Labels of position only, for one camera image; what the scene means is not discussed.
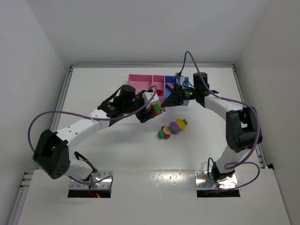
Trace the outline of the red green lego block cluster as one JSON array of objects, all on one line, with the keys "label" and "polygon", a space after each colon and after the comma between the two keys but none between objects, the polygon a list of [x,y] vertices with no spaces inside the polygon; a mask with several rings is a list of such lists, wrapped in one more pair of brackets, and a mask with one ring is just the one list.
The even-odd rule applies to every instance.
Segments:
[{"label": "red green lego block cluster", "polygon": [[161,115],[163,112],[165,112],[165,108],[162,106],[161,102],[151,104],[147,110],[146,110],[146,115],[151,115],[153,117],[156,117],[158,115]]}]

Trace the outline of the red lego brick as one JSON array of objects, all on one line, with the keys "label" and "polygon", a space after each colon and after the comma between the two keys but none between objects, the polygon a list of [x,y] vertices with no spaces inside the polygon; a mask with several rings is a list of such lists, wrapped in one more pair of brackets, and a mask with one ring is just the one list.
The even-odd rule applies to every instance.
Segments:
[{"label": "red lego brick", "polygon": [[157,95],[158,95],[159,97],[163,96],[163,90],[158,89],[158,90],[157,90]]}]

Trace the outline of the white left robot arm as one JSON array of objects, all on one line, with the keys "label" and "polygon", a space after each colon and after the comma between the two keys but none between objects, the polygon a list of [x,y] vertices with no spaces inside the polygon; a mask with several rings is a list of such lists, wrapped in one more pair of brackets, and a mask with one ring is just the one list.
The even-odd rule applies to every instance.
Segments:
[{"label": "white left robot arm", "polygon": [[157,87],[136,93],[130,85],[122,85],[89,115],[70,112],[79,121],[56,131],[42,132],[34,150],[33,160],[50,176],[58,179],[65,175],[81,184],[96,184],[97,168],[81,153],[77,145],[96,132],[111,127],[116,122],[135,115],[144,123],[154,118],[151,107],[158,99]]}]

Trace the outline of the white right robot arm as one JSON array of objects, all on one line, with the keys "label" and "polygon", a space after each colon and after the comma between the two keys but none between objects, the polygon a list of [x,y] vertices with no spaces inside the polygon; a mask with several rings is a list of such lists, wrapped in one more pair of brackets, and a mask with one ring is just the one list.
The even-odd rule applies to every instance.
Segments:
[{"label": "white right robot arm", "polygon": [[213,163],[214,181],[232,176],[235,168],[247,162],[256,145],[262,142],[262,132],[256,109],[240,101],[223,98],[211,90],[205,72],[194,73],[193,85],[175,84],[163,107],[180,106],[184,101],[195,100],[225,120],[227,146],[221,157]]}]

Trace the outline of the pink and blue sorting tray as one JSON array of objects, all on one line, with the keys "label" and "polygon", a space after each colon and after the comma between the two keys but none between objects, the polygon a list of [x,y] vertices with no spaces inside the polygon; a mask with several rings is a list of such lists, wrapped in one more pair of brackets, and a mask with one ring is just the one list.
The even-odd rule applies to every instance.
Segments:
[{"label": "pink and blue sorting tray", "polygon": [[175,76],[170,75],[135,75],[129,74],[128,85],[133,86],[136,93],[142,90],[148,90],[150,86],[156,85],[157,89],[163,90],[163,96],[159,97],[160,102],[163,103],[166,98],[171,94],[171,91],[165,87],[166,83],[180,84],[180,80],[177,80]]}]

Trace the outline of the white flower lego piece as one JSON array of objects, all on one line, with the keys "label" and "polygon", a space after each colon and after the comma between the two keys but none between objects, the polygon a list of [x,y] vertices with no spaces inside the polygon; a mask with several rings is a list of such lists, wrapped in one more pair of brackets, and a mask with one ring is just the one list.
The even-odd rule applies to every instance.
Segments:
[{"label": "white flower lego piece", "polygon": [[163,126],[161,129],[162,129],[162,131],[164,132],[165,135],[170,135],[171,134],[171,131],[170,131],[169,127]]}]

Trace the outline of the green lego brick bottom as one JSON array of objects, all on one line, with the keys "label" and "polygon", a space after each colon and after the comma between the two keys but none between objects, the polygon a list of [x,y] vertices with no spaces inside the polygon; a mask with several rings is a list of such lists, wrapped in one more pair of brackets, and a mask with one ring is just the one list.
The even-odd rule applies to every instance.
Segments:
[{"label": "green lego brick bottom", "polygon": [[163,139],[165,137],[165,133],[163,132],[163,130],[160,130],[157,135],[159,139]]}]

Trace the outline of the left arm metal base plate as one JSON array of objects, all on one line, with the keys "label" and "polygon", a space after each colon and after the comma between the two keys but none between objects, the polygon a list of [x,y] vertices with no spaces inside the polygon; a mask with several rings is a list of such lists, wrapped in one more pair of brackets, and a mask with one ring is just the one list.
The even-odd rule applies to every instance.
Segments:
[{"label": "left arm metal base plate", "polygon": [[70,190],[110,190],[113,183],[113,171],[98,171],[93,173],[87,181],[71,180]]}]

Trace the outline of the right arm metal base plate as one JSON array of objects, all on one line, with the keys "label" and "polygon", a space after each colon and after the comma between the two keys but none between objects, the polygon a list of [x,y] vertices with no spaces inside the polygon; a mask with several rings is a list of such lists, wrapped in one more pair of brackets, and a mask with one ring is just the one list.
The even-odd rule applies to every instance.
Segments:
[{"label": "right arm metal base plate", "polygon": [[238,186],[238,180],[235,173],[233,173],[232,176],[227,176],[226,178],[217,181],[214,181],[209,177],[212,177],[211,171],[209,171],[209,175],[207,171],[195,171],[196,189],[199,191],[227,190]]}]

